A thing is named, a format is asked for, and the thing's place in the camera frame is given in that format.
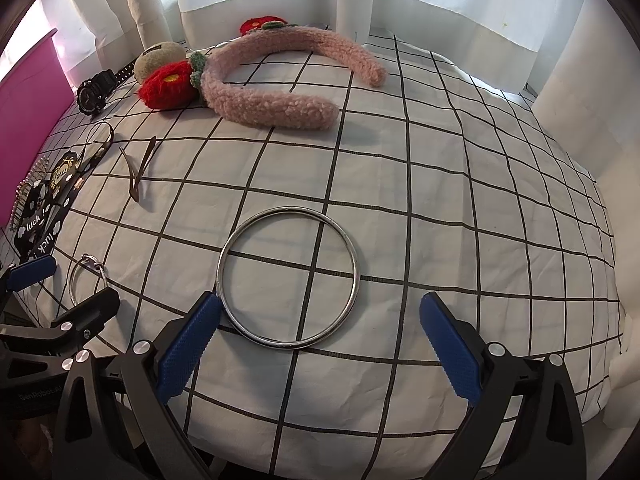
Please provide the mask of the pearl hair claw clip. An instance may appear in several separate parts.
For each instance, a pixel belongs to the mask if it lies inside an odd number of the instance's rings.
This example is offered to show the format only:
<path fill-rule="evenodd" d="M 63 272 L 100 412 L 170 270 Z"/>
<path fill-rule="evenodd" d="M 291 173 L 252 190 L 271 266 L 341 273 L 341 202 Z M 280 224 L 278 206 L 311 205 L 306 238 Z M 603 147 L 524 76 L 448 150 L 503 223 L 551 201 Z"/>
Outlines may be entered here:
<path fill-rule="evenodd" d="M 49 162 L 47 156 L 39 157 L 26 177 L 17 185 L 9 222 L 11 230 L 16 231 L 21 221 L 34 213 L 38 200 L 36 188 L 46 176 Z"/>

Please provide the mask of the pink storage box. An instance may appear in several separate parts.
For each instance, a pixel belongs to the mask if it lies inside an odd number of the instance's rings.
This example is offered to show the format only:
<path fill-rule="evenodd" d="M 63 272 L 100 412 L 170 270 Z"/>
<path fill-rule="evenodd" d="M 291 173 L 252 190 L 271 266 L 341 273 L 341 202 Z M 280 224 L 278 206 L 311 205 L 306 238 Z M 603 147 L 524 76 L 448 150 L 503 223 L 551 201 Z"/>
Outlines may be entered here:
<path fill-rule="evenodd" d="M 54 125 L 74 100 L 47 32 L 1 81 L 1 224 L 9 223 L 17 185 L 26 177 Z"/>

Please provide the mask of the beige plush round pouch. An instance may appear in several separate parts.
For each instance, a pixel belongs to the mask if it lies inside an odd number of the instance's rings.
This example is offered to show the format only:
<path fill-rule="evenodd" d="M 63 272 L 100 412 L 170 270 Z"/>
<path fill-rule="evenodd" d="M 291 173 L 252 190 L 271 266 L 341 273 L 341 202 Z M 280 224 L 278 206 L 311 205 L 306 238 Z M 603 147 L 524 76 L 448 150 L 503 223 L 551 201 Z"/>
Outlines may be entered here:
<path fill-rule="evenodd" d="M 183 61 L 186 58 L 186 49 L 173 41 L 162 41 L 146 48 L 134 62 L 134 79 L 138 84 L 143 84 L 159 68 Z"/>

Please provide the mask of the black digital wrist watch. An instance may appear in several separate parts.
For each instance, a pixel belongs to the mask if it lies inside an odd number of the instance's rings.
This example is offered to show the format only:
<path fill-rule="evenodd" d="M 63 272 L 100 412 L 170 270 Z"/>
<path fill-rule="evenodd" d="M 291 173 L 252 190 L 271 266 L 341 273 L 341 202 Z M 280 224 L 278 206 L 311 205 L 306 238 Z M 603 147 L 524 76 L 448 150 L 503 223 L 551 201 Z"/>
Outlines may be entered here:
<path fill-rule="evenodd" d="M 131 61 L 117 73 L 102 70 L 92 78 L 83 81 L 76 90 L 76 103 L 82 114 L 90 117 L 99 115 L 107 98 L 115 89 L 134 73 L 134 61 Z"/>

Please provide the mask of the white curtain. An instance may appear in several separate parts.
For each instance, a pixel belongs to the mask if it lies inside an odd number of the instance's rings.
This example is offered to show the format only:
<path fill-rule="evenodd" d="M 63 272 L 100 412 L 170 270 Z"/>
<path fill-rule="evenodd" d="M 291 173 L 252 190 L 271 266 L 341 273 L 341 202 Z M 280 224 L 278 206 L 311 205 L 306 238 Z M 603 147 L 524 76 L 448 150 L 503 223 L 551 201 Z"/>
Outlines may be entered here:
<path fill-rule="evenodd" d="M 596 180 L 614 238 L 624 324 L 639 278 L 639 52 L 605 0 L 177 0 L 205 49 L 274 14 L 368 44 L 378 30 L 529 100 L 542 128 Z"/>

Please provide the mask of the large silver metal bangle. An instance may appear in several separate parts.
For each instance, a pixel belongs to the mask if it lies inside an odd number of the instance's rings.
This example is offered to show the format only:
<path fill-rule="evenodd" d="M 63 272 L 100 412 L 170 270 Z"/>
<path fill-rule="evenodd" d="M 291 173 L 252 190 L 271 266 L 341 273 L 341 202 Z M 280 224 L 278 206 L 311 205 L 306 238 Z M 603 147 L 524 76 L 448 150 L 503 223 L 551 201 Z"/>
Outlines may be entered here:
<path fill-rule="evenodd" d="M 318 347 L 357 319 L 363 256 L 345 220 L 306 200 L 249 204 L 216 286 L 228 324 L 273 350 Z"/>

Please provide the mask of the white grid bed sheet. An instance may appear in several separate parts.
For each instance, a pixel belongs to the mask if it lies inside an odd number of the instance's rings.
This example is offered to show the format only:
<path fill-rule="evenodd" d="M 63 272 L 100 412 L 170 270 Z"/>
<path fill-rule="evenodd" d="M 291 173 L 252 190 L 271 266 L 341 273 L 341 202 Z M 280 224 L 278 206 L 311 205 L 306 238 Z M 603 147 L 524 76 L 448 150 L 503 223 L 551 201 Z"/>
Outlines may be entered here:
<path fill-rule="evenodd" d="M 419 322 L 437 292 L 458 318 L 516 356 L 565 360 L 583 419 L 611 394 L 622 350 L 614 238 L 596 180 L 564 151 L 528 99 L 489 87 L 441 56 L 378 30 L 373 89 L 307 52 L 261 56 L 229 79 L 247 89 L 322 96 L 340 110 L 323 132 L 250 128 L 201 104 L 154 112 L 128 81 L 89 118 L 68 108 L 43 154 L 56 162 L 104 136 L 113 146 L 68 213 L 52 278 L 20 301 L 38 324 L 95 292 L 96 256 L 119 293 L 98 356 L 151 339 L 213 287 L 228 236 L 226 287 L 239 318 L 290 340 L 355 307 L 330 338 L 267 349 L 224 324 L 171 409 L 200 448 L 297 479 L 423 476 L 466 410 Z"/>

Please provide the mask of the brown thin hair clip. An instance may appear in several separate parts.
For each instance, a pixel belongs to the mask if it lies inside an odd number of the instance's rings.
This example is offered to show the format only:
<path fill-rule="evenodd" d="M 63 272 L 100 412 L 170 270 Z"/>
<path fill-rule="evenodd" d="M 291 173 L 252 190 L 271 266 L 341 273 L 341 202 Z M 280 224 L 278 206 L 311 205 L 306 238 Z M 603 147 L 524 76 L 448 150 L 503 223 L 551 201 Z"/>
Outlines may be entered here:
<path fill-rule="evenodd" d="M 128 169 L 129 196 L 135 203 L 140 203 L 140 183 L 146 167 L 149 166 L 151 158 L 155 152 L 156 144 L 157 136 L 152 136 L 140 162 L 134 162 L 122 148 L 119 149 L 120 154 L 122 154 L 122 158 L 126 162 Z"/>

